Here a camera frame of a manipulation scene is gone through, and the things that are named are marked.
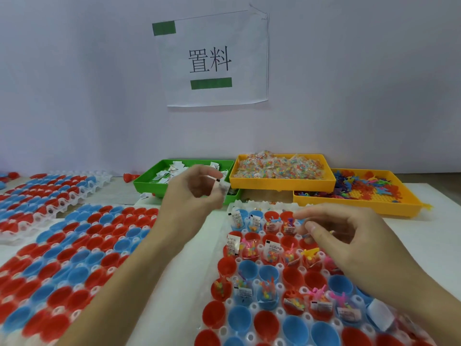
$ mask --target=yellow tray with candy packets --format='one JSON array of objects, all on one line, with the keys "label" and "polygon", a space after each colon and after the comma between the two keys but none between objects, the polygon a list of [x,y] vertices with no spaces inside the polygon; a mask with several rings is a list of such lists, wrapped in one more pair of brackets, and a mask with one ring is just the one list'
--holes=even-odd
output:
[{"label": "yellow tray with candy packets", "polygon": [[377,190],[374,189],[373,193],[370,193],[370,200],[361,200],[362,192],[360,190],[352,190],[349,195],[355,199],[340,199],[330,197],[307,197],[297,195],[298,192],[293,192],[293,202],[298,203],[300,206],[306,206],[308,204],[320,204],[320,203],[335,203],[350,206],[359,206],[364,208],[372,208],[376,213],[381,215],[393,215],[403,217],[414,217],[418,215],[421,208],[425,205],[419,201],[419,199],[398,179],[398,177],[388,170],[363,170],[363,169],[331,169],[333,173],[340,171],[354,173],[359,178],[366,179],[367,173],[373,173],[374,178],[386,179],[390,181],[390,184],[398,187],[398,197],[388,194],[378,194]]},{"label": "yellow tray with candy packets", "polygon": [[323,175],[321,179],[262,179],[235,177],[239,168],[239,163],[248,157],[247,154],[240,154],[230,173],[230,185],[232,188],[241,189],[265,189],[276,191],[296,191],[302,189],[313,192],[333,191],[336,179],[322,154],[274,154],[275,157],[285,157],[287,159],[294,155],[303,156],[306,159],[317,160],[323,166]]}]

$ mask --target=forearm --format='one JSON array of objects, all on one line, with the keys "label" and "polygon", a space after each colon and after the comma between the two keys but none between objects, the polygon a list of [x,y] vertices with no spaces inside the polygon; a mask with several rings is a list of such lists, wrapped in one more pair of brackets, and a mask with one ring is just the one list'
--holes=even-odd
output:
[{"label": "forearm", "polygon": [[125,345],[170,260],[172,231],[156,224],[61,337],[58,346]]},{"label": "forearm", "polygon": [[437,346],[461,345],[461,302],[429,275],[419,286],[419,302],[408,315],[435,340]]}]

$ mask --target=hand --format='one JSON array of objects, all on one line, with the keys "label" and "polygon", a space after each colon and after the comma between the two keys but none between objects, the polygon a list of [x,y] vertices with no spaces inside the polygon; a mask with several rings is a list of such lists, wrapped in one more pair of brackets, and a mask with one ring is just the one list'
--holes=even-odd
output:
[{"label": "hand", "polygon": [[210,212],[223,205],[225,194],[219,187],[213,188],[216,181],[208,175],[223,176],[213,167],[194,165],[168,184],[155,227],[170,232],[177,252],[200,230]]},{"label": "hand", "polygon": [[373,210],[324,203],[293,217],[307,219],[299,234],[310,233],[361,290],[402,310],[412,299],[420,303],[418,290],[429,277]]}]

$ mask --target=egg tray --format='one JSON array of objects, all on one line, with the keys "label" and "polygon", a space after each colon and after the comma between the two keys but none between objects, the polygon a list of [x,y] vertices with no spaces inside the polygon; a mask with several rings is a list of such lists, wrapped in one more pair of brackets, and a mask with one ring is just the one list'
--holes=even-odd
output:
[{"label": "egg tray", "polygon": [[0,195],[0,244],[32,235],[57,213],[76,205],[110,179],[111,175],[102,172],[39,174]]},{"label": "egg tray", "polygon": [[[261,210],[264,215],[268,211],[276,211],[281,215],[283,212],[297,209],[299,206],[296,203],[270,204],[250,201],[244,204],[238,201],[229,205],[228,212],[244,210],[244,214],[250,214],[252,211]],[[267,216],[268,219],[271,217],[273,217],[272,213]],[[416,332],[408,324],[403,323],[401,315],[391,307],[389,307],[391,311],[399,317],[387,332],[379,330],[366,312],[366,307],[373,298],[353,285],[337,267],[331,266],[331,259],[322,251],[318,253],[319,263],[309,267],[302,258],[302,252],[313,249],[317,245],[306,244],[300,235],[284,235],[281,232],[283,227],[277,233],[273,233],[269,239],[276,241],[278,238],[282,251],[279,253],[279,261],[269,264],[262,257],[262,243],[267,239],[265,237],[267,234],[264,232],[265,223],[266,220],[263,218],[259,232],[249,230],[249,220],[245,221],[243,229],[237,231],[230,221],[223,224],[200,296],[192,309],[190,320],[195,324],[193,330],[190,330],[193,338],[189,341],[189,345],[429,346],[435,344],[420,328]],[[258,240],[259,237],[260,257],[244,260],[241,251],[239,256],[228,256],[226,243],[227,234],[230,232],[233,235],[239,235],[240,232],[247,240]],[[291,249],[291,244],[294,245],[297,255],[300,255],[300,260],[294,266],[286,266],[281,257],[284,250]],[[252,279],[247,279],[251,283],[252,298],[240,296],[238,289],[235,288],[237,281],[241,279],[240,274],[248,278],[248,272],[252,272],[253,275]],[[214,282],[223,274],[226,274],[228,279],[223,284],[222,291],[218,291]],[[274,281],[277,298],[271,302],[262,301],[260,285],[261,281],[269,276],[277,277]],[[327,285],[326,296],[329,296],[333,303],[331,313],[312,311],[308,303],[303,310],[284,303],[284,298],[290,293],[306,296],[308,291],[314,288],[320,289],[323,285]],[[347,301],[360,309],[360,321],[350,323],[338,314],[338,305],[330,294],[341,295],[343,291],[347,293]]]},{"label": "egg tray", "polygon": [[147,236],[158,209],[86,204],[0,267],[0,345],[53,345]]}]

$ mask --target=plastic tray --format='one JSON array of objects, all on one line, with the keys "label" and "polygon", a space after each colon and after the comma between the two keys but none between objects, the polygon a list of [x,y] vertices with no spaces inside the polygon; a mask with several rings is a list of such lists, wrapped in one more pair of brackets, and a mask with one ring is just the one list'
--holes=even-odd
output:
[{"label": "plastic tray", "polygon": [[[257,203],[250,201],[246,204],[238,201],[230,204],[228,211],[232,209],[243,209],[244,214],[248,214],[255,209],[261,209],[263,213],[266,211],[276,211],[281,214],[283,211],[295,211],[299,206],[296,203],[284,204],[276,203],[275,205],[267,202]],[[261,228],[264,228],[265,220],[262,220]],[[336,269],[326,265],[327,256],[324,253],[319,254],[321,264],[316,265],[316,269],[306,269],[305,262],[299,261],[298,267],[292,266],[289,271],[285,271],[286,267],[282,262],[275,265],[275,269],[279,274],[276,280],[276,290],[280,296],[290,290],[297,291],[301,295],[306,294],[312,286],[320,286],[327,283],[330,290],[340,293],[343,290],[347,293],[348,301],[356,304],[360,309],[361,320],[356,323],[349,323],[340,318],[337,314],[337,305],[333,302],[333,312],[327,315],[318,315],[313,313],[307,306],[304,311],[300,311],[283,303],[283,299],[279,298],[273,305],[268,305],[267,302],[260,303],[253,293],[253,298],[243,300],[234,294],[234,286],[237,279],[240,278],[240,271],[246,268],[241,268],[245,265],[256,267],[257,273],[254,274],[252,281],[252,290],[257,292],[259,282],[261,281],[261,270],[268,265],[264,264],[261,259],[249,263],[251,260],[243,260],[241,255],[238,257],[226,255],[226,237],[229,232],[235,230],[229,222],[225,222],[222,226],[219,240],[214,249],[212,260],[210,262],[207,274],[205,275],[204,284],[201,288],[201,293],[197,298],[197,302],[190,316],[194,325],[194,339],[188,340],[188,345],[195,346],[231,346],[231,345],[309,345],[309,346],[357,346],[357,345],[375,345],[377,339],[380,345],[400,345],[396,342],[399,340],[404,345],[412,344],[413,340],[404,331],[401,323],[395,322],[388,332],[383,333],[373,325],[367,314],[366,306],[373,298],[356,286],[354,286],[345,276]],[[248,227],[241,230],[242,235],[247,236]],[[260,231],[252,237],[262,238],[266,235],[264,231]],[[288,237],[288,242],[299,243],[297,253],[301,253],[302,249],[312,249],[314,245],[307,245],[301,236],[284,236],[278,232],[276,237],[284,245],[284,238]],[[235,260],[235,268],[224,272],[224,261],[227,263],[227,268],[232,266],[232,259]],[[214,290],[214,281],[219,278],[218,270],[220,267],[221,273],[226,273],[229,277],[229,287],[224,289],[224,296]],[[412,334],[413,338],[421,338],[430,345],[433,341],[427,333],[420,330],[418,335]]]},{"label": "plastic tray", "polygon": [[54,345],[146,237],[158,209],[86,204],[0,267],[0,343]]},{"label": "plastic tray", "polygon": [[[295,154],[275,154],[277,157],[291,158]],[[230,173],[230,185],[232,188],[239,189],[267,189],[276,191],[297,191],[306,190],[314,192],[332,192],[335,188],[335,176],[331,172],[325,157],[322,154],[297,154],[307,159],[319,160],[324,166],[324,176],[322,179],[244,179],[234,177],[237,173],[238,165],[241,160],[247,158],[246,154],[240,154],[234,163]]]},{"label": "plastic tray", "polygon": [[372,200],[354,200],[354,199],[336,199],[336,198],[322,198],[322,197],[306,197],[297,196],[293,192],[293,201],[301,206],[307,204],[320,204],[320,203],[335,203],[351,206],[360,206],[363,208],[372,208],[381,215],[393,215],[414,217],[418,215],[423,203],[394,175],[391,171],[387,170],[363,170],[363,169],[331,169],[332,172],[336,171],[352,171],[357,176],[363,177],[368,171],[374,173],[378,178],[386,178],[391,181],[393,185],[399,187],[402,199],[400,203],[393,203],[394,197],[389,195],[374,194]]},{"label": "plastic tray", "polygon": [[[159,184],[159,183],[150,183],[157,173],[162,170],[166,170],[173,164],[173,161],[181,161],[185,166],[191,167],[196,164],[210,165],[211,162],[218,163],[222,170],[229,170],[225,181],[229,181],[229,174],[231,173],[232,166],[234,161],[232,160],[195,160],[195,159],[163,159],[139,176],[136,180],[133,181],[136,190],[139,193],[154,193],[156,197],[163,198],[165,196],[166,189],[168,184]],[[230,204],[242,196],[241,190],[237,192],[235,196],[227,195],[224,204]]]},{"label": "plastic tray", "polygon": [[0,243],[32,235],[58,212],[110,182],[101,172],[41,174],[0,196]]}]

